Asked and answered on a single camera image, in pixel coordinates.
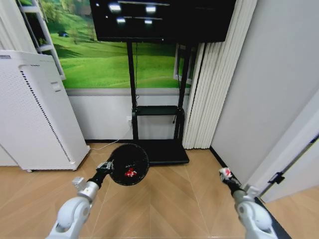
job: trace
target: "door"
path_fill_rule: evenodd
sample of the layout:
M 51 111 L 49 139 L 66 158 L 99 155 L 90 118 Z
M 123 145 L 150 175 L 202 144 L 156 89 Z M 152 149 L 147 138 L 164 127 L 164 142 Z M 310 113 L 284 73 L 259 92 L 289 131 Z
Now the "door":
M 282 172 L 284 180 L 272 184 L 262 195 L 263 201 L 270 202 L 319 185 L 318 136 Z

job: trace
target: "curtain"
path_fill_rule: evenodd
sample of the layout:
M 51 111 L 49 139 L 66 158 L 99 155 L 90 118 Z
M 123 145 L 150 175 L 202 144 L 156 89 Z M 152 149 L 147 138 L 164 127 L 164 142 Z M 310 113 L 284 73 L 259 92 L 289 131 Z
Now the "curtain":
M 185 118 L 185 149 L 211 145 L 256 3 L 237 0 L 226 40 L 198 46 Z

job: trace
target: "tv stand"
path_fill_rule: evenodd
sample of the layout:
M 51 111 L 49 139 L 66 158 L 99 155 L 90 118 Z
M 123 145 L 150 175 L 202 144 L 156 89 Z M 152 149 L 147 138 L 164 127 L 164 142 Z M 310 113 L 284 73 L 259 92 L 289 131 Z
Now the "tv stand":
M 189 162 L 187 154 L 182 146 L 182 137 L 185 119 L 183 101 L 185 95 L 191 47 L 191 44 L 186 44 L 183 73 L 179 89 L 178 105 L 137 106 L 132 42 L 127 42 L 132 97 L 133 140 L 137 145 L 141 146 L 148 154 L 150 166 L 184 164 Z M 174 138 L 140 140 L 138 132 L 138 116 L 176 116 Z

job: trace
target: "television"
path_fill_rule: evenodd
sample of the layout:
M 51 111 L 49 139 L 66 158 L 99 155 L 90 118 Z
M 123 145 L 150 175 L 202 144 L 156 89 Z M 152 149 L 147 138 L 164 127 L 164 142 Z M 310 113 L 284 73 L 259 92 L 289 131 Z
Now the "television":
M 90 0 L 99 41 L 221 42 L 236 0 Z

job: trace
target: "grass field mural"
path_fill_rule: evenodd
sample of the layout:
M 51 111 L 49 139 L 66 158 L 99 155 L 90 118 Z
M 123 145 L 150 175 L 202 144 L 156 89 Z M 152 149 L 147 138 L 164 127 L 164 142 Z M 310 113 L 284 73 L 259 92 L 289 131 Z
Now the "grass field mural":
M 66 76 L 66 88 L 130 87 L 126 43 L 97 41 L 89 0 L 41 3 Z M 135 43 L 133 53 L 135 62 Z M 174 61 L 175 44 L 139 43 L 137 87 L 178 88 L 173 79 Z

